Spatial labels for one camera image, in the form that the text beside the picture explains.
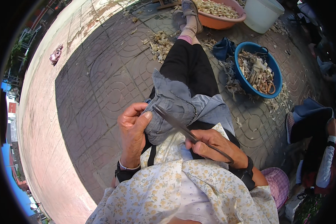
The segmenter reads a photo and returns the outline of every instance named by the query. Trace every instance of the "blue basin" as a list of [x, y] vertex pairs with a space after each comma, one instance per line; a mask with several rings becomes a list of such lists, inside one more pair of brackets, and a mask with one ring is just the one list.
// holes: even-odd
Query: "blue basin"
[[276, 91], [274, 92], [274, 94], [263, 94], [259, 91], [257, 91], [256, 89], [254, 89], [250, 83], [245, 79], [242, 71], [240, 70], [239, 67], [239, 63], [237, 62], [237, 56], [238, 54], [244, 50], [244, 51], [248, 51], [252, 54], [256, 53], [257, 51], [261, 52], [261, 53], [266, 53], [266, 49], [264, 48], [260, 48], [261, 46], [253, 43], [253, 42], [242, 42], [240, 43], [237, 48], [235, 49], [235, 53], [234, 53], [234, 72], [235, 72], [235, 76], [236, 78], [240, 81], [240, 84], [242, 86], [242, 88], [250, 94], [255, 94], [255, 95], [259, 95], [263, 98], [267, 98], [267, 99], [271, 99], [271, 98], [275, 98], [281, 91], [282, 88], [282, 76], [281, 76], [281, 72], [280, 72], [280, 68], [278, 66], [278, 63], [276, 62], [276, 60], [274, 59], [274, 57], [268, 53], [268, 56], [265, 57], [266, 58], [266, 62], [268, 63], [268, 66], [270, 67], [270, 69], [274, 72], [274, 86], [276, 88]]

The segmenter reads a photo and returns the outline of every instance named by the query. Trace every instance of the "pink ankle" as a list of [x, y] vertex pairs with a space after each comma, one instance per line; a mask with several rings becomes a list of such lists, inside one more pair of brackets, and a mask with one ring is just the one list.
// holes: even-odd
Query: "pink ankle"
[[192, 38], [188, 35], [180, 35], [177, 39], [185, 40], [186, 42], [192, 44]]

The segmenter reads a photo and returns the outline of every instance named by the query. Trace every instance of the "floral blouse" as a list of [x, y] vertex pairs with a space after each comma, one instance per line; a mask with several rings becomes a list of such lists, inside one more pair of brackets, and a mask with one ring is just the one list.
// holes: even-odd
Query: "floral blouse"
[[[213, 129], [228, 138], [220, 123]], [[141, 155], [141, 170], [116, 188], [106, 188], [86, 224], [168, 223], [181, 205], [182, 172], [207, 195], [218, 223], [279, 223], [269, 186], [249, 192], [226, 163], [207, 159], [184, 162], [183, 134], [169, 136], [156, 150], [153, 166], [147, 167], [149, 148]]]

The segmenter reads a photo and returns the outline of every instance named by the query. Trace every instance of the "orange basin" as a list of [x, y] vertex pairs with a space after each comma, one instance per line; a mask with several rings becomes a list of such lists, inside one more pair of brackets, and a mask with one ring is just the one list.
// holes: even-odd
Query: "orange basin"
[[212, 29], [229, 29], [235, 23], [240, 23], [246, 19], [246, 13], [244, 9], [234, 0], [214, 0], [216, 3], [224, 3], [224, 5], [231, 6], [239, 15], [237, 19], [227, 19], [202, 11], [198, 11], [199, 20], [203, 26], [209, 27]]

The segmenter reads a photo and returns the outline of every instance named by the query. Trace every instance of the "plastic bucket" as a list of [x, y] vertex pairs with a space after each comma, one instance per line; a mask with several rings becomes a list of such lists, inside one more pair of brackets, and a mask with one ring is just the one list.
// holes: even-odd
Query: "plastic bucket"
[[275, 98], [279, 95], [279, 93], [281, 92], [282, 89], [282, 76], [281, 76], [281, 72], [280, 72], [280, 68], [278, 63], [276, 62], [276, 60], [274, 59], [274, 57], [268, 53], [268, 56], [266, 58], [266, 62], [268, 64], [268, 66], [270, 67], [270, 69], [274, 72], [274, 86], [275, 86], [275, 92], [274, 94], [263, 94], [259, 91], [257, 91], [256, 89], [254, 89], [252, 87], [252, 85], [246, 80], [246, 78], [244, 77], [244, 75], [242, 74], [242, 71], [240, 70], [239, 67], [239, 63], [237, 62], [237, 56], [238, 54], [244, 50], [247, 52], [250, 52], [252, 54], [256, 53], [257, 51], [261, 52], [261, 53], [266, 53], [265, 49], [260, 49], [260, 45], [253, 43], [253, 42], [242, 42], [240, 43], [237, 48], [235, 49], [235, 53], [234, 53], [234, 72], [235, 72], [235, 77], [240, 81], [240, 84], [242, 86], [242, 88], [250, 94], [255, 94], [255, 95], [259, 95], [263, 98], [267, 98], [267, 99], [271, 99], [271, 98]]
[[284, 7], [276, 0], [247, 0], [244, 23], [257, 33], [265, 33], [284, 14]]

